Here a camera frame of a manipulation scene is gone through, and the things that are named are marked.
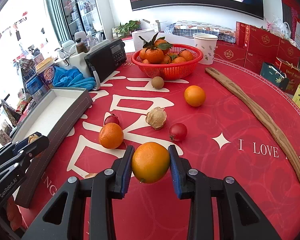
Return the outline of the large yellow orange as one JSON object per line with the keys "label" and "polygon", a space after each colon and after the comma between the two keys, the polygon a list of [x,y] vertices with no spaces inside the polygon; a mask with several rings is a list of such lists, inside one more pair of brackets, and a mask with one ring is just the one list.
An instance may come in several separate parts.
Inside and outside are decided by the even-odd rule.
{"label": "large yellow orange", "polygon": [[140,183],[156,183],[165,176],[169,166],[168,150],[156,142],[140,145],[133,154],[132,172]]}

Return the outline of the silver rabbit figurine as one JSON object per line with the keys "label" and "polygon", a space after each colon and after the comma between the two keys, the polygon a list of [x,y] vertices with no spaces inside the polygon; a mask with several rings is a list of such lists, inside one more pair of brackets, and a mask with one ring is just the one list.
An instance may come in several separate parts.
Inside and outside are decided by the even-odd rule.
{"label": "silver rabbit figurine", "polygon": [[59,49],[59,57],[63,61],[65,66],[69,66],[68,58],[70,57],[69,53],[64,50],[64,48]]}

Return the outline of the red cherry tomato hidden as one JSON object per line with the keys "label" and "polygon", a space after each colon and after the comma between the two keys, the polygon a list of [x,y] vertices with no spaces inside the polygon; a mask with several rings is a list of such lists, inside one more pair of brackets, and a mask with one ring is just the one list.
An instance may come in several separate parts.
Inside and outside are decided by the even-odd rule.
{"label": "red cherry tomato hidden", "polygon": [[110,116],[105,118],[104,125],[109,123],[115,123],[117,125],[120,125],[119,118],[115,114],[111,114]]}

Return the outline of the red plastic fruit basket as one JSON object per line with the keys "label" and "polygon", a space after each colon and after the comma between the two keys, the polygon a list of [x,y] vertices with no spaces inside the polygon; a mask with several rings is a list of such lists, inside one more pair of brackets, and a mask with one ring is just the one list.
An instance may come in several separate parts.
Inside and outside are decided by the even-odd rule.
{"label": "red plastic fruit basket", "polygon": [[203,59],[203,53],[198,48],[185,44],[173,44],[173,47],[170,48],[169,52],[179,53],[184,49],[192,53],[193,60],[170,64],[147,64],[142,63],[139,56],[140,51],[137,51],[133,54],[131,61],[148,77],[153,78],[160,76],[164,80],[182,79],[183,77],[192,74],[198,62]]}

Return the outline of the blue rubber gloves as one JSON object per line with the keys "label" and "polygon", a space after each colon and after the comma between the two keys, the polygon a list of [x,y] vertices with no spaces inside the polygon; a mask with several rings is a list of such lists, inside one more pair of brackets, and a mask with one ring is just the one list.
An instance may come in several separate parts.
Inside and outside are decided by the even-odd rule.
{"label": "blue rubber gloves", "polygon": [[76,67],[69,70],[55,67],[55,77],[53,78],[52,84],[53,87],[92,90],[96,86],[96,81],[93,77],[85,78]]}

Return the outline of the mandarins with leaves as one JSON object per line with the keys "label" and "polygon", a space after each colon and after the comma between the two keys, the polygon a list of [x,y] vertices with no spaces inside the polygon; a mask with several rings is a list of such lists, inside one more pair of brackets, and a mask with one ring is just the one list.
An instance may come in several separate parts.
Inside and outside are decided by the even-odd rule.
{"label": "mandarins with leaves", "polygon": [[194,59],[193,54],[183,49],[179,53],[172,53],[173,44],[167,42],[164,37],[157,38],[156,33],[152,39],[144,41],[143,48],[139,52],[141,62],[144,64],[178,64]]}

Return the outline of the red gift boxes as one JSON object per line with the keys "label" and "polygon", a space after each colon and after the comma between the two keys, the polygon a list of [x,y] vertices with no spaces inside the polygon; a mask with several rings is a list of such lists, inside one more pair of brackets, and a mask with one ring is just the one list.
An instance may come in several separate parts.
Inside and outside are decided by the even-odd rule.
{"label": "red gift boxes", "polygon": [[235,42],[217,42],[215,58],[252,70],[261,67],[264,61],[274,63],[283,59],[294,66],[300,61],[300,49],[284,38],[267,30],[237,22]]}

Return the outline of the white paper towel roll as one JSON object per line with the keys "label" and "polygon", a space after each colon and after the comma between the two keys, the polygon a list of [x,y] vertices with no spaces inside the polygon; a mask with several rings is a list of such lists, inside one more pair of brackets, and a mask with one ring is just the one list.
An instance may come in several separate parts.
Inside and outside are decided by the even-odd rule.
{"label": "white paper towel roll", "polygon": [[142,29],[132,32],[135,51],[141,50],[143,48],[144,41],[149,42],[154,35],[154,29]]}

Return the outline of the white organizer container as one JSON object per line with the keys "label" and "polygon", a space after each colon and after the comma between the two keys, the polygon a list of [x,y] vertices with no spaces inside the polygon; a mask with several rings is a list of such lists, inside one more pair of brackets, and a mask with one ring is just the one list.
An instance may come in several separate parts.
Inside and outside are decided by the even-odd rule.
{"label": "white organizer container", "polygon": [[67,70],[76,67],[83,74],[84,77],[91,77],[92,74],[90,73],[88,65],[85,61],[85,57],[87,55],[90,55],[98,48],[101,48],[102,46],[109,44],[110,41],[108,39],[103,40],[102,38],[100,38],[98,40],[97,38],[93,38],[90,32],[88,32],[88,35],[85,36],[79,34],[77,38],[83,38],[83,37],[85,37],[85,40],[81,40],[81,42],[85,45],[88,51],[87,53],[84,51],[80,53],[78,52],[77,42],[66,41],[62,44],[62,48],[64,48],[64,50],[67,51],[70,55],[70,57],[68,58],[69,66],[65,66],[63,61],[60,59],[58,53],[60,48],[56,49],[58,59],[55,61],[55,64]]}

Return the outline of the brown longan by basket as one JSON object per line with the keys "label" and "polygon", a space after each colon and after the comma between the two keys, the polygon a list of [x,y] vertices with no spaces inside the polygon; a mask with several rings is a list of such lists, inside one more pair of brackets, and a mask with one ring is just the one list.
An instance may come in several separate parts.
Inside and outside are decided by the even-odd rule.
{"label": "brown longan by basket", "polygon": [[151,80],[151,85],[155,89],[162,89],[164,87],[164,80],[160,76],[156,76]]}

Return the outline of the orange mandarin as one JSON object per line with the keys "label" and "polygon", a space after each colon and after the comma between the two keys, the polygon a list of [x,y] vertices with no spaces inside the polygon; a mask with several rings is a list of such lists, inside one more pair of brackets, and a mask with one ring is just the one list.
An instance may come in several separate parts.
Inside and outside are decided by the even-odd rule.
{"label": "orange mandarin", "polygon": [[111,122],[102,127],[98,139],[104,148],[116,149],[122,144],[124,133],[118,124]]}
{"label": "orange mandarin", "polygon": [[189,86],[184,92],[185,101],[192,107],[201,106],[206,100],[205,91],[199,86]]}

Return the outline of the red round table mat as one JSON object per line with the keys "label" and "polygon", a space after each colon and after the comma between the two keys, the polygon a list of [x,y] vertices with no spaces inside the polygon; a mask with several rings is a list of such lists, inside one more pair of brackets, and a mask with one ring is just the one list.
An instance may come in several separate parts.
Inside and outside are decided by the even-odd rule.
{"label": "red round table mat", "polygon": [[[152,88],[138,68],[127,62],[111,74],[101,89],[90,92],[92,105],[76,122],[43,172],[28,209],[20,208],[26,227],[70,176],[109,168],[126,145],[138,148],[157,142],[168,148],[173,124],[187,127],[187,136],[176,142],[178,153],[191,166],[210,177],[234,177],[267,216],[282,239],[300,231],[300,184],[293,168],[267,129],[250,109],[198,64],[183,80]],[[288,96],[262,77],[215,61],[213,68],[234,81],[272,117],[293,145],[300,162],[300,109]],[[205,103],[191,107],[184,91],[191,85],[206,93]],[[154,107],[164,108],[167,121],[160,130],[145,122]],[[125,134],[120,150],[108,150],[98,141],[103,120],[118,116]],[[117,239],[186,239],[190,200],[174,193],[170,171],[154,184],[132,178],[123,200],[113,200]]]}

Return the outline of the black radio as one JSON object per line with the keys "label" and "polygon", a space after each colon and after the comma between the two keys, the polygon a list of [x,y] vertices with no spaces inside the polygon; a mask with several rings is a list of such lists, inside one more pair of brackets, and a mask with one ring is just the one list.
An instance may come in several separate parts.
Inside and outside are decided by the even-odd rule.
{"label": "black radio", "polygon": [[125,43],[119,38],[109,41],[100,45],[84,59],[90,74],[95,78],[97,86],[100,87],[113,71],[127,61]]}

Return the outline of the red cherry tomato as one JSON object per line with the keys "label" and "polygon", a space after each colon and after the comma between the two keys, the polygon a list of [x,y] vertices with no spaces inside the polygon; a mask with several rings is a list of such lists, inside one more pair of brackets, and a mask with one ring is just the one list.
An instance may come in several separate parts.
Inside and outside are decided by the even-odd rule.
{"label": "red cherry tomato", "polygon": [[172,141],[182,141],[187,136],[187,127],[182,123],[173,124],[169,133]]}

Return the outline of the white paper cup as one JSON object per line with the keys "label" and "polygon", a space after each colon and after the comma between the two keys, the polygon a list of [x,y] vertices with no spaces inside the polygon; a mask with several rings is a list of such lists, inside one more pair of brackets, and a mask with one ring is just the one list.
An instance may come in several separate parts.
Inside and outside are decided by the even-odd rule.
{"label": "white paper cup", "polygon": [[203,53],[201,64],[211,65],[215,55],[218,36],[205,33],[193,34],[195,47]]}

